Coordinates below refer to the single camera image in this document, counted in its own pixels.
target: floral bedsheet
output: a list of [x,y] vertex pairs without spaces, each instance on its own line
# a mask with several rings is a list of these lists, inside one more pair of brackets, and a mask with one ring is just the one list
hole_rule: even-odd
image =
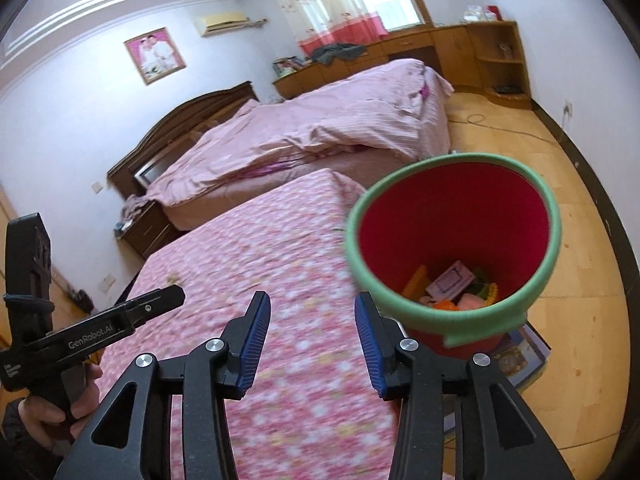
[[[153,254],[131,292],[178,283],[184,306],[107,348],[103,394],[132,359],[187,354],[241,316],[256,290],[271,323],[252,389],[226,402],[241,479],[388,478],[397,419],[371,387],[342,240],[363,188],[321,170],[259,196]],[[172,478],[184,478],[180,399]]]

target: wooden floor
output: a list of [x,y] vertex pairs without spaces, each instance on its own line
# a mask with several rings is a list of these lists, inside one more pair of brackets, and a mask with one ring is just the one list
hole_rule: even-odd
[[[622,280],[606,229],[575,168],[533,112],[499,107],[473,94],[454,94],[447,112],[450,121],[490,126],[451,123],[454,150],[515,158],[539,173],[558,200],[562,217],[558,265],[529,310],[530,322],[552,353],[542,377],[523,397],[561,449],[576,480],[594,480],[616,445],[630,360]],[[454,451],[447,449],[449,473],[453,457]]]

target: person's hand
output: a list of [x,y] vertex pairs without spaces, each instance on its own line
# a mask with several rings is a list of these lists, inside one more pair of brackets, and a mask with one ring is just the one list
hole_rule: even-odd
[[[95,384],[95,380],[100,377],[102,377],[102,369],[98,365],[86,366],[86,390],[71,406],[71,414],[77,419],[71,426],[73,438],[78,438],[82,428],[100,403],[100,391]],[[44,430],[43,424],[52,426],[60,424],[65,421],[65,413],[43,398],[33,395],[20,402],[18,413],[31,437],[42,447],[52,449],[53,440]]]

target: power cord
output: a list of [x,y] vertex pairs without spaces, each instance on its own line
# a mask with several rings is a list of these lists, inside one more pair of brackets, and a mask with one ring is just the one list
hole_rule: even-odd
[[[601,440],[607,440],[608,438],[611,438],[613,436],[617,436],[619,435],[620,432],[619,431],[615,431],[611,434],[605,435],[605,436],[601,436],[600,438],[596,438],[594,440],[590,440],[588,442],[583,442],[581,444],[573,444],[572,446],[564,446],[564,447],[559,447],[558,451],[564,451],[565,449],[575,449],[576,447],[582,447],[582,446],[588,446],[589,444],[595,444],[596,442],[600,442]],[[450,449],[455,451],[456,450],[456,446],[447,446],[448,442],[444,445],[444,449]]]
[[558,146],[558,144],[556,144],[555,142],[552,142],[551,140],[543,139],[542,137],[536,136],[534,134],[530,134],[529,132],[521,132],[519,130],[510,130],[508,128],[497,128],[496,126],[487,126],[486,124],[482,124],[482,122],[485,119],[486,119],[486,117],[484,115],[482,115],[482,114],[471,114],[471,115],[468,115],[466,117],[465,121],[452,121],[452,120],[449,120],[449,123],[454,123],[454,124],[472,124],[473,126],[480,126],[481,128],[487,128],[489,130],[498,130],[498,131],[501,131],[501,132],[510,132],[512,134],[518,134],[518,135],[523,135],[523,136],[527,136],[527,137],[532,137],[534,139],[541,140],[542,142],[546,142],[547,144],[550,144],[551,146],[560,149],[560,146]]

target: red bucket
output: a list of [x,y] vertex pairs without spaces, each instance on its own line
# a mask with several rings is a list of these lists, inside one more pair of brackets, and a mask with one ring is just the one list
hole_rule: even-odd
[[[553,195],[529,168],[465,153],[376,184],[351,213],[346,245],[356,280],[383,313],[438,352],[466,358],[524,323],[555,265],[560,231]],[[497,303],[445,312],[400,295],[420,265],[434,279],[457,260],[497,283]]]

